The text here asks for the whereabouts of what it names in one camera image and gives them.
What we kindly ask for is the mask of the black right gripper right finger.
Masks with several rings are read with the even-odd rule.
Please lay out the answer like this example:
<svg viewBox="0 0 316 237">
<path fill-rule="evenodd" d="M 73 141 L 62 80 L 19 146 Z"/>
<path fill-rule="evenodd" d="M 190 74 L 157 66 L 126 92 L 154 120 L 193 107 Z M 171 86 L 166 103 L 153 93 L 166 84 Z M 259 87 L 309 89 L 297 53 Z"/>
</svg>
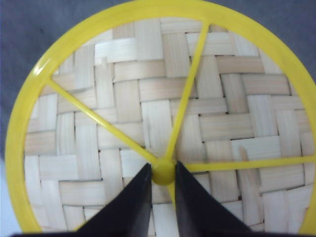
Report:
<svg viewBox="0 0 316 237">
<path fill-rule="evenodd" d="M 215 200 L 181 162 L 175 168 L 175 201 L 181 237 L 249 236 L 249 228 Z"/>
</svg>

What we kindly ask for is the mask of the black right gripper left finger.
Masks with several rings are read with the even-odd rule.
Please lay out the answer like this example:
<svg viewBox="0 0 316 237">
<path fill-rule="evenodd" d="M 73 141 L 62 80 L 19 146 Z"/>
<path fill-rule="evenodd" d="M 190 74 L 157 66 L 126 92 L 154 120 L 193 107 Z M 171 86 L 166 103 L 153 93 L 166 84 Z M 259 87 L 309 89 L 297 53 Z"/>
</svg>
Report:
<svg viewBox="0 0 316 237">
<path fill-rule="evenodd" d="M 79 228 L 76 237 L 146 237 L 151 214 L 151 166 L 147 163 L 121 193 Z"/>
</svg>

